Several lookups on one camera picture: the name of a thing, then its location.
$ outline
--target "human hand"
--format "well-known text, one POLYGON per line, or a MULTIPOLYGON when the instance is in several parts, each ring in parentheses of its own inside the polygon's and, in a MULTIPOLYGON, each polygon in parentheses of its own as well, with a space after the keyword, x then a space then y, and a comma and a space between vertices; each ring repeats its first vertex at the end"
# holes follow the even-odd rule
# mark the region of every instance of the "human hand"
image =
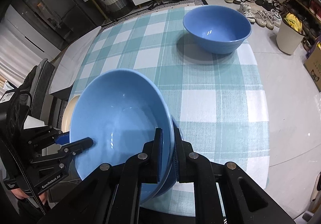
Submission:
MULTIPOLYGON (((27 194, 25 194, 22 189, 18 188, 18 189, 13 189, 11 190, 11 192, 18 198, 18 199, 25 199, 28 198, 29 196, 27 194)), ((47 191, 45 191, 44 193, 39 195, 39 199, 41 200, 42 204, 45 204, 47 202, 48 199, 48 194, 47 191)))

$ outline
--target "white label sticker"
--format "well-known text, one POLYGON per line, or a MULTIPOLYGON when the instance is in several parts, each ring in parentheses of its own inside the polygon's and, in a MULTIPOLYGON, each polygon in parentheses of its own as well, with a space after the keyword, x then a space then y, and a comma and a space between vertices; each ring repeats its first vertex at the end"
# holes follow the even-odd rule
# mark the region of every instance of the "white label sticker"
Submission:
POLYGON ((13 96, 13 94, 14 94, 14 92, 10 92, 10 93, 7 93, 4 96, 2 96, 0 103, 4 103, 6 101, 9 101, 11 99, 11 97, 13 96))

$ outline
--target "yellow trash bag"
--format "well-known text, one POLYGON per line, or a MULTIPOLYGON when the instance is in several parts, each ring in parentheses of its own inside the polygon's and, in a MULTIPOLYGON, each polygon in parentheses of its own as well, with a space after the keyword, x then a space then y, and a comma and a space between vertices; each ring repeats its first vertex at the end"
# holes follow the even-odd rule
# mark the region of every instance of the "yellow trash bag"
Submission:
POLYGON ((302 31, 302 23, 301 21, 293 14, 288 13, 284 18, 284 21, 292 27, 296 32, 301 33, 302 31))

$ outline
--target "black and white patterned rug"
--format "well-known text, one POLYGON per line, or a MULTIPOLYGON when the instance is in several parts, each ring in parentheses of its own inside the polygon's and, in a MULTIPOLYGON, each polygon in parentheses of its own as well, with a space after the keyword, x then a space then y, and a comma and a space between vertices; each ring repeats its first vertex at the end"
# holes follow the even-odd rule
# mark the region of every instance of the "black and white patterned rug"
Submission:
POLYGON ((135 13, 132 13, 132 14, 129 14, 127 16, 124 16, 120 19, 118 19, 117 21, 114 21, 114 22, 111 22, 111 23, 108 23, 106 25, 102 25, 102 29, 107 29, 107 28, 110 28, 116 24, 119 24, 119 23, 122 23, 128 19, 131 19, 131 18, 134 18, 134 17, 137 17, 139 15, 143 15, 143 14, 146 14, 148 12, 152 12, 152 11, 155 11, 155 10, 159 10, 159 9, 163 9, 163 8, 168 8, 168 7, 173 7, 173 6, 177 6, 177 5, 186 5, 186 4, 193 4, 193 5, 208 5, 208 3, 205 1, 205 0, 181 0, 179 2, 172 2, 172 3, 165 3, 165 4, 162 4, 162 5, 158 5, 152 9, 143 9, 143 10, 139 10, 135 13))

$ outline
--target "curtain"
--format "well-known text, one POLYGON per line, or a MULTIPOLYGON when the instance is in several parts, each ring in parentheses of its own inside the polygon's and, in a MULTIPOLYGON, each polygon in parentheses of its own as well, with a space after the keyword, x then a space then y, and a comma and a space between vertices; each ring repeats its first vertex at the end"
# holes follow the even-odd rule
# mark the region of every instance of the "curtain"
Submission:
MULTIPOLYGON (((41 62, 18 36, 20 33, 5 17, 0 23, 0 75, 19 87, 32 68, 41 62)), ((0 98, 5 93, 0 88, 0 98)))

